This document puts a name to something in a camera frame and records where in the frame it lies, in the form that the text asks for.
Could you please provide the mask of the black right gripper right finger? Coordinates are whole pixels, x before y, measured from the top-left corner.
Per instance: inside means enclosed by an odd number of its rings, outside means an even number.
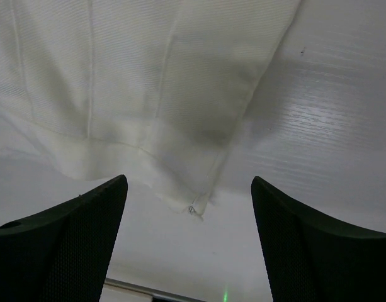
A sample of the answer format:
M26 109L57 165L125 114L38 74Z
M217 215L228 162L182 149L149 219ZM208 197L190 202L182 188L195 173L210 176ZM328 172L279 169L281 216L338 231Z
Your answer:
M386 233L326 215L258 176L251 196L273 301L386 301Z

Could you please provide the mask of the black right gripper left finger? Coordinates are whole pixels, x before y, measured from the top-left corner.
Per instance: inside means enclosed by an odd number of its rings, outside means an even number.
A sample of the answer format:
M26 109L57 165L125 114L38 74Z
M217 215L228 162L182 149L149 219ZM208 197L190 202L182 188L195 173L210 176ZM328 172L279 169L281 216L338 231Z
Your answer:
M119 175L0 226L0 301L99 301L127 191Z

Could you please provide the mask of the white pleated skirt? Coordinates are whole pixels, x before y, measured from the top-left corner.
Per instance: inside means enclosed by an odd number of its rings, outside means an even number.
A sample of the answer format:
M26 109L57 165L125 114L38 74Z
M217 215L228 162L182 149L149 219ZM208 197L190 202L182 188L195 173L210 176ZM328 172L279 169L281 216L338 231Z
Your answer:
M298 1L0 1L0 159L204 214Z

